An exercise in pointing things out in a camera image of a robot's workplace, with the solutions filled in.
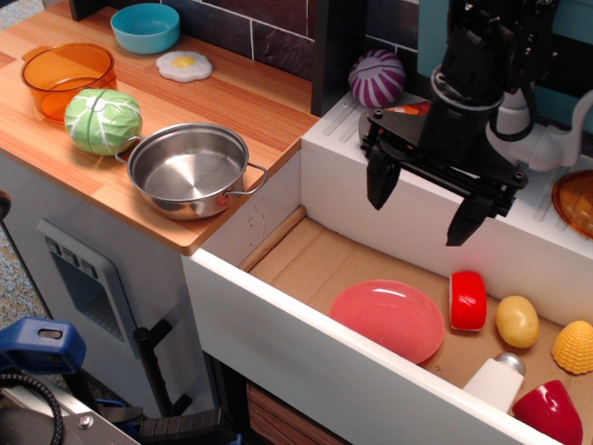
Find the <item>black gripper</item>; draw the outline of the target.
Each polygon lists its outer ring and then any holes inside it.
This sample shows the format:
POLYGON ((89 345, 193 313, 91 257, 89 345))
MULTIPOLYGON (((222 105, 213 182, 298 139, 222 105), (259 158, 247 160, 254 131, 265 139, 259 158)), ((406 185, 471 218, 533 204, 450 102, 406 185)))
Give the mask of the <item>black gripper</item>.
POLYGON ((491 103, 434 94, 427 115, 377 108, 360 118, 360 148, 368 160, 367 198, 380 210, 402 169, 464 198, 447 234, 447 245, 462 246, 486 217, 505 217, 526 176, 488 142, 504 95, 491 103))

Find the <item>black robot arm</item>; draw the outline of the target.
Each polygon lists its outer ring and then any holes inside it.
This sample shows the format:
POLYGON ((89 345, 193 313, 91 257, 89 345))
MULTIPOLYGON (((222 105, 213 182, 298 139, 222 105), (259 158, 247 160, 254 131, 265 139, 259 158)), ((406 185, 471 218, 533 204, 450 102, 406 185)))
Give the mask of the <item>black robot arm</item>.
POLYGON ((506 216, 526 175, 492 147, 507 94, 522 92, 535 109, 531 84, 554 58, 555 1, 452 1, 448 49, 431 75, 425 115, 368 114, 361 147, 368 160, 367 198, 380 209, 402 170, 462 197, 448 228, 461 246, 487 218, 506 216))

